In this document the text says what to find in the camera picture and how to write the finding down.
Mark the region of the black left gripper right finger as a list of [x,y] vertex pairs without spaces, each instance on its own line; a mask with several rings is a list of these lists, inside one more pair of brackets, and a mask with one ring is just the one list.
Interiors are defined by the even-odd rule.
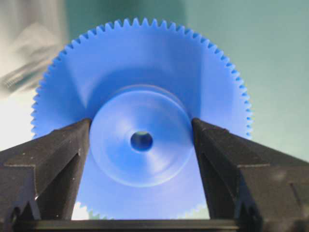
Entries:
[[212,219],[238,219],[247,232],[309,229],[309,164],[192,120],[194,146]]

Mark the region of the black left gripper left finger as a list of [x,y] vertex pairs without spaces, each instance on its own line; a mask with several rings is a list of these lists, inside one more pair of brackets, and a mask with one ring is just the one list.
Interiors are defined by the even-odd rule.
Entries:
[[86,118],[0,153],[0,230],[72,216],[89,149]]

